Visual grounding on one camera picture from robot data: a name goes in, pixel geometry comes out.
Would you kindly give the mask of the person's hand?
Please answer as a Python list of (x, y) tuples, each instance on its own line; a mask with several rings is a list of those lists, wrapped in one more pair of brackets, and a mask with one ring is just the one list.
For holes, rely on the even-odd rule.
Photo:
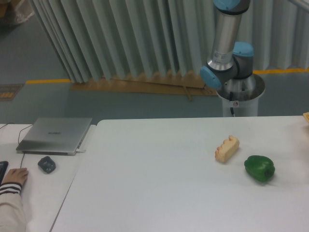
[(21, 186), (23, 186), (27, 178), (28, 178), (27, 168), (10, 169), (6, 174), (6, 176), (4, 177), (2, 184), (18, 183)]

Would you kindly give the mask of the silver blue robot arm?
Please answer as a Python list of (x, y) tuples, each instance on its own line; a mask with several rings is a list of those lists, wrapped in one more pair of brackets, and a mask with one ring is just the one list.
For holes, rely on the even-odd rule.
[(265, 83), (256, 69), (308, 68), (308, 1), (216, 0), (214, 6), (214, 42), (200, 75), (223, 99), (259, 98)]

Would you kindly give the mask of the striped cream sleeve forearm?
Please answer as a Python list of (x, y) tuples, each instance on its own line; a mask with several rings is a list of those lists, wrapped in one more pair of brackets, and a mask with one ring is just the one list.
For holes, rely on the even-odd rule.
[(22, 185), (8, 182), (0, 185), (0, 231), (25, 232), (26, 216), (20, 196)]

